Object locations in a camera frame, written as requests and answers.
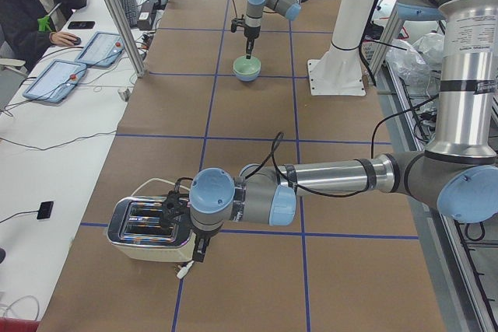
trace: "bowl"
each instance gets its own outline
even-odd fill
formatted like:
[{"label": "bowl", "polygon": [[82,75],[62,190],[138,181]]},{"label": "bowl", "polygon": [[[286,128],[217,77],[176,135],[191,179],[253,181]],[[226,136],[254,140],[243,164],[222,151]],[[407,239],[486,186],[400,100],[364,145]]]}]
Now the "bowl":
[{"label": "bowl", "polygon": [[233,62],[233,73],[242,82],[254,81],[261,71],[261,61],[255,56],[240,56]]}]

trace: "person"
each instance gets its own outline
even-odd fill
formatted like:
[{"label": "person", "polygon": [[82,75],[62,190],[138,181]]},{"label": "person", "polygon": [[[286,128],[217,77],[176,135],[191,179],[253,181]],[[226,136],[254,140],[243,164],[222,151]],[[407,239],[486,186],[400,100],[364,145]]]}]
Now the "person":
[{"label": "person", "polygon": [[[51,31],[38,31],[38,19],[45,17],[58,3],[61,6],[49,19]],[[73,9],[86,6],[86,0],[0,0],[0,26],[16,58],[31,70],[52,45],[72,46],[77,36],[60,31]]]}]

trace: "table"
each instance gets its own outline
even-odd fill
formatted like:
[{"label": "table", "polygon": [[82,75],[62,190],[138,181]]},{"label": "table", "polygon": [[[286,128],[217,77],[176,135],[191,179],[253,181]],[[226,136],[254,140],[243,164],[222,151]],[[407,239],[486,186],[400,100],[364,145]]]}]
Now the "table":
[{"label": "table", "polygon": [[[68,23],[83,20],[94,20],[96,25],[92,30],[64,28],[81,37],[82,46],[96,31],[116,32],[103,0],[89,0]],[[132,32],[134,37],[142,35],[137,29]],[[57,50],[61,48],[51,47],[46,54]],[[79,51],[65,50],[43,58],[30,75],[42,72],[55,58],[72,61]],[[0,116],[0,137],[46,148],[115,131],[127,105],[117,90],[132,89],[136,80],[131,62],[126,54],[122,56],[107,69],[89,69],[80,85],[58,105],[27,103],[12,110],[14,118]],[[25,100],[22,93],[29,84],[20,87],[11,103]],[[113,138],[112,133],[100,135],[43,152],[0,142],[2,217],[37,210],[42,201],[54,201],[52,215],[46,221],[37,221],[32,214],[2,224],[0,247],[7,256],[0,265],[0,291],[4,292],[1,303],[8,305],[33,295],[40,302],[38,319],[44,315]],[[33,319],[37,305],[25,299],[14,311],[9,316]]]}]

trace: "label sticker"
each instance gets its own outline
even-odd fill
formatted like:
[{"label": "label sticker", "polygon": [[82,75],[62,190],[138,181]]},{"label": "label sticker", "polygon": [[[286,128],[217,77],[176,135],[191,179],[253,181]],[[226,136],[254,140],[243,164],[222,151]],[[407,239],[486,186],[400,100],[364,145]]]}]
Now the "label sticker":
[{"label": "label sticker", "polygon": [[476,16],[447,23],[444,57],[452,54],[493,53],[498,47],[498,16]]}]

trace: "tablet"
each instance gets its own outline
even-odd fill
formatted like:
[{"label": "tablet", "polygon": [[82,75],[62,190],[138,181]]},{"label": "tablet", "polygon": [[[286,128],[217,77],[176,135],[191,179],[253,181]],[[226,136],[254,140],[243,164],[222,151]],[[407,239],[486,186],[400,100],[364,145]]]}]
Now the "tablet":
[{"label": "tablet", "polygon": [[31,100],[59,103],[76,87],[85,73],[85,64],[53,60],[24,91],[23,96]]},{"label": "tablet", "polygon": [[99,31],[92,36],[75,61],[86,64],[88,68],[107,68],[116,61],[124,48],[119,34]]}]

